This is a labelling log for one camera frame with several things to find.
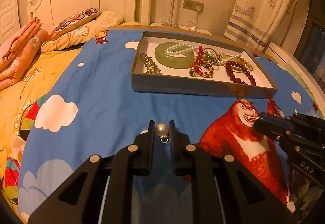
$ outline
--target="curtain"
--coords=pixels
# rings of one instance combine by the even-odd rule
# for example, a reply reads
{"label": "curtain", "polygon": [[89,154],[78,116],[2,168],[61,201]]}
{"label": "curtain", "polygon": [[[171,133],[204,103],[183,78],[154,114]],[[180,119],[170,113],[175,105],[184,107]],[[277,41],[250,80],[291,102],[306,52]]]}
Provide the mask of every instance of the curtain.
{"label": "curtain", "polygon": [[224,36],[263,51],[297,0],[236,0]]}

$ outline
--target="blue bed sheet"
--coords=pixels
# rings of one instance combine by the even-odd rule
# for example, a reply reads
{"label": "blue bed sheet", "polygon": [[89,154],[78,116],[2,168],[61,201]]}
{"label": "blue bed sheet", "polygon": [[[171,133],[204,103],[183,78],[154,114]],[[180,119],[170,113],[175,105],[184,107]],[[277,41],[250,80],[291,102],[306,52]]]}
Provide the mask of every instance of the blue bed sheet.
{"label": "blue bed sheet", "polygon": [[[237,100],[134,92],[130,68],[135,50],[126,43],[139,41],[142,32],[110,30],[107,43],[90,40],[46,95],[24,149],[20,213],[30,215],[92,154],[111,156],[132,144],[149,120],[157,124],[173,119],[197,143]],[[256,59],[279,87],[274,102],[284,115],[311,112],[313,100],[287,71],[265,57]],[[267,100],[249,101],[259,113],[266,112]],[[276,147],[287,178],[286,155]],[[133,223],[192,223],[191,186],[173,174],[168,145],[156,141],[152,174],[134,178],[132,206]]]}

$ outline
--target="jewelry box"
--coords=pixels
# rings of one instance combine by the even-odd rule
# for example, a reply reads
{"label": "jewelry box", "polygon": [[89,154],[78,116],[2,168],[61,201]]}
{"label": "jewelry box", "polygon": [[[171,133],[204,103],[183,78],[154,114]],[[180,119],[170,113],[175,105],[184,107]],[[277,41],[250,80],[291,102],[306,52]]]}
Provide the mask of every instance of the jewelry box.
{"label": "jewelry box", "polygon": [[[190,76],[191,69],[175,69],[158,62],[155,49],[162,43],[183,43],[183,46],[202,46],[211,48],[220,54],[239,56],[252,66],[251,74],[256,85],[233,83],[227,74],[226,68],[221,65],[213,66],[212,78]],[[131,83],[134,91],[161,92],[176,94],[192,94],[205,96],[238,96],[247,98],[272,98],[278,87],[262,65],[255,60],[246,49],[231,45],[217,39],[208,39],[179,33],[144,31],[138,43],[131,67]],[[185,57],[183,54],[174,57]],[[236,78],[247,81],[245,73],[234,73]]]}

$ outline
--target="jade bangle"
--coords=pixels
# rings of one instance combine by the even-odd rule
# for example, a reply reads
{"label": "jade bangle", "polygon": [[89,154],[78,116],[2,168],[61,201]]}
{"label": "jade bangle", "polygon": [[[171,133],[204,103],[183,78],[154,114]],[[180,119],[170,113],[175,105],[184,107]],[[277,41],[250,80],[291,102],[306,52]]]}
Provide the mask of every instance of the jade bangle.
{"label": "jade bangle", "polygon": [[[184,53],[185,57],[175,57],[171,55],[165,54],[165,50],[172,45],[176,45],[178,43],[161,43],[157,45],[155,49],[155,58],[156,60],[167,67],[174,69],[188,69],[191,68],[194,64],[194,53],[188,52]],[[180,51],[184,47],[175,48],[173,51]]]}

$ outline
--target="white door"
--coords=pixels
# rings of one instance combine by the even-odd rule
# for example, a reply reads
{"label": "white door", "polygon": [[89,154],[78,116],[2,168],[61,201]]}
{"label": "white door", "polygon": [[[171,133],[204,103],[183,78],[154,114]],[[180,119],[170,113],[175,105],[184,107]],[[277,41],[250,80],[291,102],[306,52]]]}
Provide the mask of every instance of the white door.
{"label": "white door", "polygon": [[0,0],[0,44],[19,29],[18,0]]}

